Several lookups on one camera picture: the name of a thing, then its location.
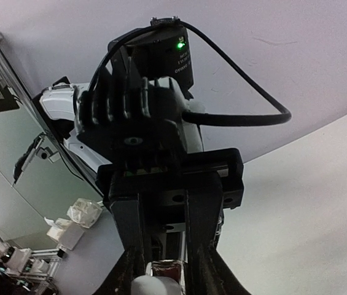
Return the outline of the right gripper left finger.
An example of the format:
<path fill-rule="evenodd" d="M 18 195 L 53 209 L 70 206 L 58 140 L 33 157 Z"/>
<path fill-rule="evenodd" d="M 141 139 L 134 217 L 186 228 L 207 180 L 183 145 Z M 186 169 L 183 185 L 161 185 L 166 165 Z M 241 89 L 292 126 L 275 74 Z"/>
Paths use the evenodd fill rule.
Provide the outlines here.
<path fill-rule="evenodd" d="M 143 254 L 128 247 L 99 287 L 99 295 L 130 295 L 132 281 L 146 273 Z"/>

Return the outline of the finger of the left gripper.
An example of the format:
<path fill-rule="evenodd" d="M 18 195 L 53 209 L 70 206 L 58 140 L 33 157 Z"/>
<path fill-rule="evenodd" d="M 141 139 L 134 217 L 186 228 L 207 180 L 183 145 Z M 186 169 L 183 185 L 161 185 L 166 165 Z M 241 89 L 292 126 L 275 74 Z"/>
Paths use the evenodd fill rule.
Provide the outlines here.
<path fill-rule="evenodd" d="M 119 184 L 111 184 L 109 189 L 109 209 L 113 215 L 117 231 L 125 250 L 135 252 L 134 273 L 145 274 L 143 217 L 139 194 L 130 192 Z"/>
<path fill-rule="evenodd" d="M 222 210 L 223 190 L 219 175 L 193 175 L 187 185 L 185 219 L 188 259 L 198 270 L 200 250 L 214 246 Z"/>

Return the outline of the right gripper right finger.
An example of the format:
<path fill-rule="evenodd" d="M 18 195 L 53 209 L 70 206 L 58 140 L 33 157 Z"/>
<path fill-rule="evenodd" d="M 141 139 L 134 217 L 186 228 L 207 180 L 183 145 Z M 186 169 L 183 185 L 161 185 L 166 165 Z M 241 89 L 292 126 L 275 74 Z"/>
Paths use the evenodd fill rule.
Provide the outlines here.
<path fill-rule="evenodd" d="M 216 249 L 208 245 L 188 242 L 189 294 L 249 294 Z"/>

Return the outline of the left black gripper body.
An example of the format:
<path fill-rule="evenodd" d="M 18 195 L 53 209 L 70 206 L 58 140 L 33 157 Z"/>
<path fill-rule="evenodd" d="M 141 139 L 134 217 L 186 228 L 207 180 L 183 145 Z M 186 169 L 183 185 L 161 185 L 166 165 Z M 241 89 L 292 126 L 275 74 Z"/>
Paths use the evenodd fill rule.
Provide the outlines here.
<path fill-rule="evenodd" d="M 203 173 L 216 173 L 222 186 L 223 208 L 241 205 L 244 194 L 244 165 L 237 148 L 190 154 L 180 170 L 127 176 L 113 165 L 98 169 L 96 184 L 104 195 L 103 202 L 114 215 L 136 215 L 142 210 L 139 196 L 167 191 L 187 190 L 207 182 Z"/>

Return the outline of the white nail polish cap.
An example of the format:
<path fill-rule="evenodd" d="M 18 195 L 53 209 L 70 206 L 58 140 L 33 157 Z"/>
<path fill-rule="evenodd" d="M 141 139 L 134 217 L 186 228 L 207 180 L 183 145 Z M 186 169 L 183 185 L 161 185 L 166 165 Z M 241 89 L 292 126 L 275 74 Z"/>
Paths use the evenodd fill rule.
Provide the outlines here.
<path fill-rule="evenodd" d="M 143 275 L 131 282 L 131 295 L 180 295 L 181 286 L 169 277 Z"/>

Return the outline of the red nail polish bottle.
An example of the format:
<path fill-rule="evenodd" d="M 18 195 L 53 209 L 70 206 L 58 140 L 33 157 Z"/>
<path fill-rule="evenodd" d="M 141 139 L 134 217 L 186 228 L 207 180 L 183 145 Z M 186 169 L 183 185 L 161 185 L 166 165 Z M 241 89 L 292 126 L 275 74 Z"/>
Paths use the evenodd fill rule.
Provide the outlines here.
<path fill-rule="evenodd" d="M 183 260 L 165 259 L 149 262 L 146 266 L 146 275 L 153 277 L 172 278 L 179 284 L 186 281 L 187 263 Z"/>

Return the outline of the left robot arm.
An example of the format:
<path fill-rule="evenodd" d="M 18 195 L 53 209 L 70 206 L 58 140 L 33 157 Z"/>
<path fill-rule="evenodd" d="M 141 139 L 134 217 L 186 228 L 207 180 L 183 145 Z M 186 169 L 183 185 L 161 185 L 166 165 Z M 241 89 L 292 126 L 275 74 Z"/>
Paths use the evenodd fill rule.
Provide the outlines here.
<path fill-rule="evenodd" d="M 193 87 L 189 33 L 178 18 L 155 18 L 111 41 L 91 81 L 64 77 L 34 104 L 64 148 L 94 171 L 126 251 L 143 273 L 178 259 L 190 273 L 229 273 L 217 250 L 224 211 L 241 205 L 237 148 L 207 151 L 206 113 Z"/>

